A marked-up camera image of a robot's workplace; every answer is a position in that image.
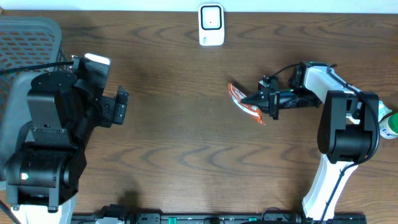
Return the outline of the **orange candy bar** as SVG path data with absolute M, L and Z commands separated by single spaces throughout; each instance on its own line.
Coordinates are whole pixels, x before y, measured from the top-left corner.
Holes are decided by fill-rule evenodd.
M 248 114 L 255 122 L 261 125 L 265 125 L 265 122 L 262 118 L 262 111 L 256 105 L 250 105 L 247 103 L 243 103 L 243 99 L 247 96 L 237 89 L 232 83 L 228 83 L 228 93 L 232 102 L 243 112 Z

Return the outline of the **green lid jar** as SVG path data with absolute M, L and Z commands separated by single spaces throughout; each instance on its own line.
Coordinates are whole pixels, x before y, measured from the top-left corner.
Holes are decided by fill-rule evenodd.
M 380 135 L 384 139 L 397 138 L 397 113 L 379 115 Z

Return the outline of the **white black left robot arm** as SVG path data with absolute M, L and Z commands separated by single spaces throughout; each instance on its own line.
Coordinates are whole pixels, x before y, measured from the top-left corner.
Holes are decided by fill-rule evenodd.
M 3 212 L 14 223 L 70 223 L 93 130 L 122 124 L 128 92 L 104 96 L 111 61 L 55 62 L 14 85 L 1 125 Z

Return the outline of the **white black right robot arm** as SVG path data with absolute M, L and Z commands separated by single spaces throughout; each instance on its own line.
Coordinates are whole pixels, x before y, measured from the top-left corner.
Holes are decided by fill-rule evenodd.
M 333 64 L 309 61 L 291 67 L 294 72 L 287 90 L 279 88 L 273 74 L 264 76 L 251 96 L 229 84 L 229 96 L 259 124 L 264 124 L 264 114 L 277 120 L 280 110 L 323 106 L 317 133 L 322 156 L 302 200 L 302 221 L 330 223 L 336 220 L 335 206 L 350 175 L 370 160 L 379 146 L 379 97 L 344 81 Z

